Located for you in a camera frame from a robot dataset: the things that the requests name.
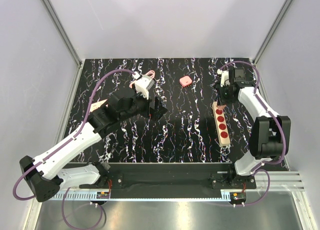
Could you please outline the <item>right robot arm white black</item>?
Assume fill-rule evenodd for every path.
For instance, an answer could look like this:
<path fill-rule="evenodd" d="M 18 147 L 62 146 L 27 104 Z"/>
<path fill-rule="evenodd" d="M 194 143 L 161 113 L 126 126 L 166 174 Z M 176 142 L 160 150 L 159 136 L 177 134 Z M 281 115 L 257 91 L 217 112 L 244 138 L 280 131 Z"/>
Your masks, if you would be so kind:
<path fill-rule="evenodd" d="M 248 140 L 248 152 L 234 163 L 234 171 L 227 175 L 228 185 L 239 188 L 245 176 L 254 174 L 265 164 L 281 163 L 289 151 L 291 120 L 273 110 L 262 98 L 253 81 L 246 80 L 243 68 L 219 69 L 217 105 L 241 103 L 254 120 Z"/>

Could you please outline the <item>pink plug adapter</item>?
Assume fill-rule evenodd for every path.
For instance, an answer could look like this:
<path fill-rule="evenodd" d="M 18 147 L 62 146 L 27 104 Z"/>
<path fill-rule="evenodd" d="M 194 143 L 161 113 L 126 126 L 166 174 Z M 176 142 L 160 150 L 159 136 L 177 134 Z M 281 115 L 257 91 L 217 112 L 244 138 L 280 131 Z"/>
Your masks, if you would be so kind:
<path fill-rule="evenodd" d="M 218 105 L 217 109 L 223 111 L 225 107 L 226 107 L 226 105 Z"/>

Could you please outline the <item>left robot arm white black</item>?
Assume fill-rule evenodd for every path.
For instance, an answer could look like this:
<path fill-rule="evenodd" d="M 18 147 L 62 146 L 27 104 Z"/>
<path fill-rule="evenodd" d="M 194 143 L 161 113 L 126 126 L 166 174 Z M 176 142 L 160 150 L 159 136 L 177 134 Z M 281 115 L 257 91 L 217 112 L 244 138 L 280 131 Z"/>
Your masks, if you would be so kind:
<path fill-rule="evenodd" d="M 84 167 L 65 169 L 78 154 L 100 142 L 112 133 L 120 123 L 141 115 L 158 121 L 168 110 L 162 100 L 145 97 L 142 92 L 123 87 L 109 99 L 91 111 L 82 125 L 46 152 L 20 159 L 22 172 L 32 197 L 39 203 L 51 199 L 60 190 L 81 185 L 103 188 L 108 183 L 108 167 L 104 163 L 88 163 Z"/>

